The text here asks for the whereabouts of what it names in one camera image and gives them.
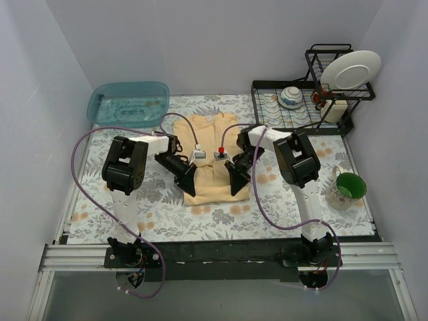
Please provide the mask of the pale yellow t shirt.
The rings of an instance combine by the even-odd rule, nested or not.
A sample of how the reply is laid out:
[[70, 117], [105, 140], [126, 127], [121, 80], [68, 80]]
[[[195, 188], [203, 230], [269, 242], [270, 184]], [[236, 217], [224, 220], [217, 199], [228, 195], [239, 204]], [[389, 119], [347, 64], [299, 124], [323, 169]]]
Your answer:
[[229, 126], [237, 124], [237, 116], [232, 113], [221, 112], [212, 117], [192, 115], [189, 121], [178, 119], [173, 124], [173, 133], [176, 135], [183, 147], [182, 154], [190, 156], [195, 147], [195, 139], [198, 140], [201, 150], [205, 151], [205, 159], [195, 161], [197, 170], [195, 172], [194, 197], [184, 193], [184, 204], [186, 206], [204, 205], [208, 203], [238, 202], [249, 199], [249, 187], [245, 186], [236, 195], [231, 194], [229, 173], [223, 160], [216, 161], [214, 152], [221, 146], [221, 139], [225, 133], [225, 151], [231, 157], [239, 154], [242, 150], [237, 146], [237, 135], [239, 128], [228, 129]]

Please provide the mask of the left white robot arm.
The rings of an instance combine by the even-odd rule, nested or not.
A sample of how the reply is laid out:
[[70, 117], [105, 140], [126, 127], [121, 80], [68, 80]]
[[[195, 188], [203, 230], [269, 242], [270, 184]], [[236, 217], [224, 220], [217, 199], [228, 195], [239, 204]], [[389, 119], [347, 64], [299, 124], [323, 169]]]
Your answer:
[[127, 267], [136, 267], [143, 254], [138, 247], [140, 232], [136, 217], [136, 194], [145, 175], [147, 158], [155, 161], [174, 175], [174, 184], [194, 197], [194, 176], [197, 166], [182, 151], [175, 135], [114, 137], [108, 151], [102, 179], [107, 184], [113, 202], [113, 215], [117, 223], [108, 243], [113, 255]]

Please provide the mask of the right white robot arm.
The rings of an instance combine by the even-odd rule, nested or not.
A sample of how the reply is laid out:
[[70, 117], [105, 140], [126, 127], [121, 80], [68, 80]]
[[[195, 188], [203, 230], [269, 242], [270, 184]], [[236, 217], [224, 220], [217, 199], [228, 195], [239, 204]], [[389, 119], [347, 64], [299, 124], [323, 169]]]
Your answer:
[[304, 132], [291, 133], [254, 124], [240, 131], [237, 146], [242, 153], [230, 157], [223, 146], [216, 155], [225, 159], [231, 194], [236, 195], [251, 182], [255, 165], [265, 151], [275, 154], [280, 174], [296, 198], [301, 223], [289, 227], [275, 224], [263, 210], [257, 186], [253, 184], [257, 206], [263, 218], [282, 231], [301, 229], [302, 244], [297, 255], [309, 265], [319, 265], [333, 248], [334, 233], [322, 219], [317, 180], [320, 161]]

